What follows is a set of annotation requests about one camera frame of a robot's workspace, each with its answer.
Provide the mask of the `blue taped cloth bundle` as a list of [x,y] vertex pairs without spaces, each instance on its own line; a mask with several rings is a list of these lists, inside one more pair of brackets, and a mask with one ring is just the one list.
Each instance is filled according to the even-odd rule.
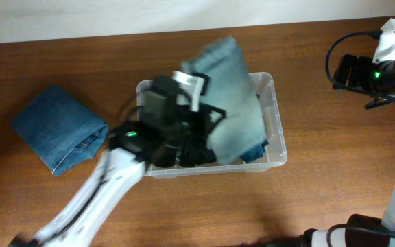
[[237,152],[238,157],[246,163],[262,158],[265,147],[269,144],[259,103],[260,98],[255,93],[254,97],[247,100],[241,111]]

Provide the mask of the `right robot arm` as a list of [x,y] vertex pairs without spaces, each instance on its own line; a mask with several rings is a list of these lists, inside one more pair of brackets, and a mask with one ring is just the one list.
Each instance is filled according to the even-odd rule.
[[[373,61],[344,56],[335,75],[328,78],[334,89],[372,97],[365,108],[373,109],[395,104],[395,20],[368,35],[379,40]],[[395,110],[386,115],[395,121]],[[366,140],[354,135],[339,137],[320,149],[329,168],[322,172],[330,182],[325,188],[333,195],[322,198],[323,204],[333,206],[336,213],[359,209],[353,199],[356,191],[362,192],[364,202],[376,202],[378,192],[387,193],[390,200],[381,217],[356,213],[345,224],[307,230],[302,246],[395,246],[395,137],[390,136],[391,131],[386,126]]]

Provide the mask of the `dark blue jeans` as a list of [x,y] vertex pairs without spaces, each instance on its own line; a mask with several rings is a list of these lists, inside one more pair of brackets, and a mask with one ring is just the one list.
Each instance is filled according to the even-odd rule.
[[59,86],[46,88],[14,118],[12,127],[54,176],[92,159],[109,125]]

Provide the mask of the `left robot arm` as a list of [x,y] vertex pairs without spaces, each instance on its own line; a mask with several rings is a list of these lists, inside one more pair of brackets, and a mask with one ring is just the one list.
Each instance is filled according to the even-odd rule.
[[108,137],[95,170],[70,203],[33,239],[17,235],[10,246],[89,246],[121,198],[153,163],[174,164],[191,147],[203,150],[226,112],[202,103],[211,79],[177,71],[141,91],[144,102]]

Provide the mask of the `light grey jeans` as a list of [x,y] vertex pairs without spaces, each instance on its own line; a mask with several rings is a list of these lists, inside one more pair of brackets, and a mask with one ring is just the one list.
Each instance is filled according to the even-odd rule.
[[214,151],[217,162],[229,165],[265,142],[259,99],[241,47],[232,36],[207,45],[200,55],[183,62],[182,72],[207,75],[209,83],[200,102],[226,112],[226,118],[206,142]]

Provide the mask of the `large black taped cloth bundle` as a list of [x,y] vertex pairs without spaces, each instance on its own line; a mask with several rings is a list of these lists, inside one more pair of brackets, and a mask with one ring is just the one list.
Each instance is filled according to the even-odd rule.
[[153,166],[159,168],[173,167],[176,164],[176,155],[176,150],[167,150],[155,159],[155,161],[153,162]]

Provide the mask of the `small black taped cloth bundle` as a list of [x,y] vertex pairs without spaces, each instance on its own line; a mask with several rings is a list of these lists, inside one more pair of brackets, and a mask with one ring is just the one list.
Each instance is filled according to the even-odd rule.
[[215,162],[216,156],[213,150],[208,149],[206,142],[201,139],[189,139],[180,151],[179,165],[182,167],[195,167]]

